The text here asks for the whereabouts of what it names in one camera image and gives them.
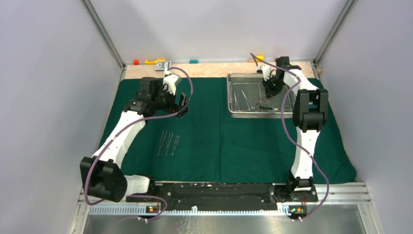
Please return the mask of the metal mesh instrument tray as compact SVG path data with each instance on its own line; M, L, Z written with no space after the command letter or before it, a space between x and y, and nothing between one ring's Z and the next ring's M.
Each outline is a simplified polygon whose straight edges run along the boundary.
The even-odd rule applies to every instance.
M262 80L262 75L257 73L229 73L227 75L227 105L229 115L232 118L281 118L281 112L235 112L233 110L233 92L240 92L241 90L246 93L247 98L254 106L256 106L256 103L282 105L283 97L289 86L284 86L278 95L267 98Z

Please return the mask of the steel tweezers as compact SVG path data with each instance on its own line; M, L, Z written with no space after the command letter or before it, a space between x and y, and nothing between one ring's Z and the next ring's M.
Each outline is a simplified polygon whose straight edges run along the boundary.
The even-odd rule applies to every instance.
M172 153L171 153L172 156L175 154L175 151L176 151L176 148L177 148L177 145L178 145L178 142L179 142L179 138L180 138L180 136L177 135L176 139L175 139L174 146L173 146L173 150L172 150Z
M168 141L167 141L167 149L166 149L166 153L165 153L166 156L167 156L168 153L169 153L169 149L170 149L170 145L171 145L172 139L173 139L173 133L170 132L170 133L169 133L169 137L168 137Z
M158 148L158 153L157 155L159 156L163 147L163 144L165 142L166 136L167 136L168 131L164 130L161 134L161 138L160 138L160 143L159 143L159 148Z

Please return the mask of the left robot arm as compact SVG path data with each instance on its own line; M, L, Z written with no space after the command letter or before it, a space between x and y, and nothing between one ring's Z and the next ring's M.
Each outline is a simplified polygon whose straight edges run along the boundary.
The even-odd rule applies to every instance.
M123 198L137 195L144 201L156 196L156 188L148 176L124 175L123 160L135 137L149 120L181 117L188 111L190 98L182 93L175 102L177 86L182 78L175 73L163 79L144 77L139 90L122 110L120 119L103 145L91 157L80 162L82 187L85 201L93 205L88 197L119 202Z

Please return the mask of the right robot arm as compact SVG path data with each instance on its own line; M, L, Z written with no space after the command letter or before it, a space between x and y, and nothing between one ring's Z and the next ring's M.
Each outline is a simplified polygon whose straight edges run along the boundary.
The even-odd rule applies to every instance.
M289 57L279 57L275 65L265 64L259 70L268 98L280 94L285 86L288 90L282 106L290 94L295 96L292 120L297 130L297 138L293 141L296 153L285 193L290 200L298 201L313 186L313 154L327 121L328 91L313 85L299 66L290 63Z

